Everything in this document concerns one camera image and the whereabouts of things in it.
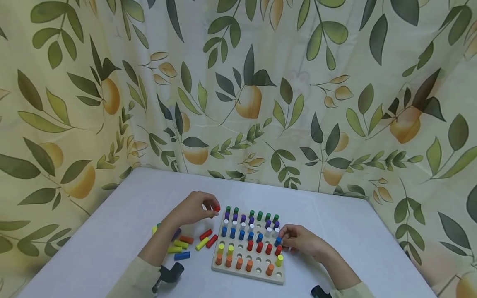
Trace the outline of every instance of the curtain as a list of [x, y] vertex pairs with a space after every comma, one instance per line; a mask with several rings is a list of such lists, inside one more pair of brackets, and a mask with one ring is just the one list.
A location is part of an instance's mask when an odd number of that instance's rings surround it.
[[367, 200], [439, 297], [476, 297], [476, 11], [0, 0], [0, 297], [140, 166]]

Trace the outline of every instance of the orange peg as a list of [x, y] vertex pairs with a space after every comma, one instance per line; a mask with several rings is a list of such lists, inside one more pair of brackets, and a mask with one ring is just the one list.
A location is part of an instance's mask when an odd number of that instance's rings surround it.
[[253, 267], [253, 261], [252, 260], [249, 260], [247, 262], [247, 266], [245, 267], [245, 270], [247, 270], [248, 272], [252, 271], [252, 267]]
[[243, 259], [241, 257], [238, 258], [237, 264], [235, 265], [235, 268], [237, 269], [242, 269], [242, 264], [243, 264]]
[[267, 268], [267, 275], [268, 276], [271, 276], [271, 274], [273, 273], [273, 270], [275, 269], [275, 266], [273, 264], [270, 264]]
[[230, 268], [232, 266], [232, 256], [227, 256], [227, 261], [225, 261], [225, 266]]
[[215, 259], [215, 264], [217, 266], [222, 265], [222, 254], [217, 254], [217, 258]]
[[192, 244], [194, 243], [194, 239], [191, 238], [191, 237], [187, 237], [187, 236], [179, 236], [179, 240], [182, 241], [182, 242], [186, 242], [186, 243], [189, 243], [189, 244]]

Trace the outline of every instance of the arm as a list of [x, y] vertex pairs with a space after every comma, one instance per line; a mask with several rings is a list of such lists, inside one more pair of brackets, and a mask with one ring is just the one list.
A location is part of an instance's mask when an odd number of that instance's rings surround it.
[[175, 231], [182, 225], [217, 216], [218, 212], [213, 211], [217, 206], [220, 207], [220, 204], [212, 194], [200, 191], [190, 193], [164, 218], [157, 231], [116, 282], [107, 298], [150, 297], [151, 289], [160, 277], [160, 266], [166, 257]]
[[[286, 250], [288, 248], [291, 248], [292, 251], [300, 250], [302, 253], [312, 256], [317, 262], [323, 264], [338, 290], [338, 293], [333, 293], [332, 291], [333, 297], [372, 297], [372, 294], [362, 284], [360, 278], [348, 263], [331, 245], [320, 237], [303, 226], [297, 225], [285, 225], [281, 229], [279, 236], [283, 239], [283, 246]], [[347, 289], [353, 290], [353, 294], [350, 296], [341, 295]], [[357, 296], [356, 293], [358, 292], [361, 292], [362, 295]]]

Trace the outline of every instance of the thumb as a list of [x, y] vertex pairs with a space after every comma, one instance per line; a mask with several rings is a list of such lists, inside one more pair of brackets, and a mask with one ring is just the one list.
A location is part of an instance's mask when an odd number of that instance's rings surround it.
[[298, 238], [287, 238], [283, 239], [283, 246], [285, 247], [296, 247]]
[[202, 214], [203, 214], [203, 218], [207, 218], [207, 217], [214, 218], [218, 215], [218, 212], [214, 210], [203, 210]]

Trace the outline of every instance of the wrist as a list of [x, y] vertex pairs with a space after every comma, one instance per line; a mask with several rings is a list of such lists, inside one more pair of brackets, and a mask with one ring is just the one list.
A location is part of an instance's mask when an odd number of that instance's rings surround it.
[[170, 228], [172, 230], [174, 230], [174, 232], [180, 228], [180, 226], [182, 225], [180, 223], [180, 220], [178, 220], [177, 217], [175, 216], [171, 216], [170, 214], [168, 214], [164, 219], [163, 221], [161, 222], [161, 225], [160, 227], [164, 225], [165, 227], [167, 228]]
[[331, 245], [325, 243], [325, 245], [320, 245], [319, 248], [316, 249], [314, 257], [322, 263], [326, 260], [336, 258], [337, 255], [339, 255], [338, 252]]

